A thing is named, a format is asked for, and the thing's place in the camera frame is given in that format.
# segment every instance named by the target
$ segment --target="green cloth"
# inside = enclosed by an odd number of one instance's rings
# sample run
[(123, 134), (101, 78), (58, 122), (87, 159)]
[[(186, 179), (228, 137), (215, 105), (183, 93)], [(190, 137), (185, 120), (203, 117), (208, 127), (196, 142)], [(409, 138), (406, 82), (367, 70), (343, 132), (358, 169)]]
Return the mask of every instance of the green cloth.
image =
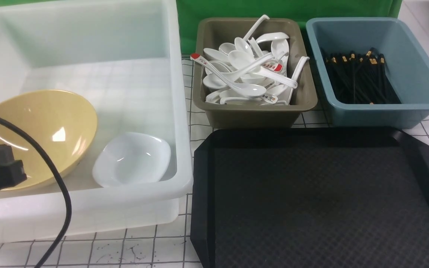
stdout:
[[(0, 0), (0, 6), (49, 0)], [(299, 23), (314, 17), (398, 17), (401, 0), (177, 0), (183, 54), (195, 51), (196, 33), (208, 17), (286, 17)]]

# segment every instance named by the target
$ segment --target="white grid table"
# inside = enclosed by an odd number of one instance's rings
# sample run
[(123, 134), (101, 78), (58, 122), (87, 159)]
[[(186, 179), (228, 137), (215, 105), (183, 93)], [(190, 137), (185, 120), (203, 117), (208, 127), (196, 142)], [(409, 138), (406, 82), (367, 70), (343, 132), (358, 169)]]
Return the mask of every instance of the white grid table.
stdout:
[[(402, 4), (400, 19), (407, 23), (429, 55), (429, 29), (418, 18), (421, 12), (410, 11), (420, 1)], [(184, 58), (187, 118), (192, 152), (213, 132), (206, 115), (194, 106), (192, 96), (193, 63)], [(330, 127), (323, 93), (319, 104), (294, 123), (295, 128)], [(429, 117), (407, 133), (429, 145)], [(103, 233), (67, 236), (48, 259), (45, 267), (56, 268), (201, 268), (189, 240), (192, 194), (180, 198), (180, 215), (170, 224), (125, 229)], [(0, 245), (0, 268), (33, 267), (51, 244), (35, 240)]]

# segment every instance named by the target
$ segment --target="black serving tray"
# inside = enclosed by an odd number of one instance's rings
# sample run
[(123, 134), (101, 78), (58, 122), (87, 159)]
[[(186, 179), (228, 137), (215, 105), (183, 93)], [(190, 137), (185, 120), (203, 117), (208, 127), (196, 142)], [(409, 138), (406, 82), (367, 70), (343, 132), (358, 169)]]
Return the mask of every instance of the black serving tray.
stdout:
[(429, 267), (429, 146), (393, 128), (218, 130), (194, 154), (204, 268)]

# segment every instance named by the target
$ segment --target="textured tray surface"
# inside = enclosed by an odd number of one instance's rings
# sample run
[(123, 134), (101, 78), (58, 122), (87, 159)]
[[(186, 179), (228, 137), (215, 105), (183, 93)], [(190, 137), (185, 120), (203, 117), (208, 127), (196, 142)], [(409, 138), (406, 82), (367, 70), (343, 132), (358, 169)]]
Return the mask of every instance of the textured tray surface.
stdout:
[(299, 139), (216, 149), (217, 267), (429, 267), (429, 208), (401, 148)]

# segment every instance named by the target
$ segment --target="black cable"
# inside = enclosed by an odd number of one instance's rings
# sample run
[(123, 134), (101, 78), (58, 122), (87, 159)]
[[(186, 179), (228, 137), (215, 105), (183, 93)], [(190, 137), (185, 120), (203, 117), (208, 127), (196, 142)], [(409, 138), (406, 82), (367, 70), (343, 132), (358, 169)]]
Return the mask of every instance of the black cable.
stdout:
[(64, 184), (63, 178), (61, 177), (61, 174), (59, 174), (59, 172), (57, 171), (57, 168), (54, 165), (51, 158), (49, 158), (46, 151), (44, 151), (44, 149), (31, 136), (29, 136), (26, 132), (24, 132), (19, 127), (17, 127), (14, 124), (2, 119), (1, 117), (0, 117), (0, 124), (4, 127), (8, 128), (12, 132), (15, 132), (19, 136), (21, 136), (23, 139), (25, 139), (27, 142), (29, 142), (29, 144), (31, 144), (31, 146), (34, 147), (34, 149), (36, 149), (36, 151), (41, 155), (42, 159), (46, 162), (47, 166), (49, 166), (49, 169), (53, 172), (54, 178), (56, 179), (56, 182), (59, 185), (61, 192), (63, 193), (63, 196), (64, 196), (64, 201), (65, 201), (65, 205), (66, 205), (66, 218), (64, 220), (63, 227), (62, 227), (61, 231), (59, 232), (59, 234), (57, 235), (56, 239), (54, 239), (54, 242), (52, 243), (52, 245), (49, 246), (49, 249), (46, 251), (44, 256), (36, 264), (35, 268), (40, 268), (47, 261), (49, 256), (53, 253), (53, 251), (57, 247), (58, 243), (61, 242), (61, 240), (63, 239), (63, 237), (67, 231), (67, 228), (69, 227), (70, 219), (72, 217), (72, 204), (70, 202), (69, 191), (67, 190), (67, 187)]

